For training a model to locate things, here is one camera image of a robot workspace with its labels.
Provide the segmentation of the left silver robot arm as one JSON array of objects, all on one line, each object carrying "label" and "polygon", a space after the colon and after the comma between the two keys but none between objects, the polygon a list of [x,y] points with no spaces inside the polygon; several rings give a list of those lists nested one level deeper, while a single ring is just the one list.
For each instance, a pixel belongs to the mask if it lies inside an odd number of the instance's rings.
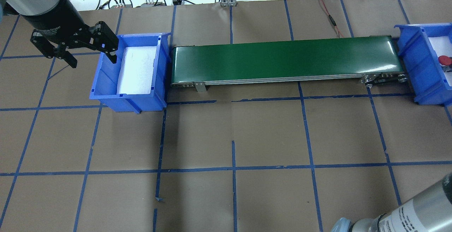
[{"label": "left silver robot arm", "polygon": [[34,28],[30,42],[44,57],[64,60],[76,68],[70,49],[88,48],[103,52],[116,63],[119,40],[107,23],[88,26],[70,0],[1,0],[10,5]]}]

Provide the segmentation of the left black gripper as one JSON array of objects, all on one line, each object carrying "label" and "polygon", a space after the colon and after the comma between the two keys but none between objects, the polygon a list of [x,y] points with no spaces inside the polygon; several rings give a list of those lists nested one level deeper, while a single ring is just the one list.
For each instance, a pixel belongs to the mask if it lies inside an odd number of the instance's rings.
[{"label": "left black gripper", "polygon": [[59,2],[46,13],[30,16],[34,30],[30,42],[45,57],[64,60],[72,69],[78,61],[67,49],[88,48],[117,62],[119,39],[104,21],[87,25],[71,2]]}]

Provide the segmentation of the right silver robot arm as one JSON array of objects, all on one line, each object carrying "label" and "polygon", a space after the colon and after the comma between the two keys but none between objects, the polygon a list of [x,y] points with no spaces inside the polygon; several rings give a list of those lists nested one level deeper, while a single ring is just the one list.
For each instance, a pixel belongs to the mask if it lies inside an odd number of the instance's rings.
[{"label": "right silver robot arm", "polygon": [[415,195],[392,212],[375,219],[334,224],[333,232],[450,232],[452,230],[452,175]]}]

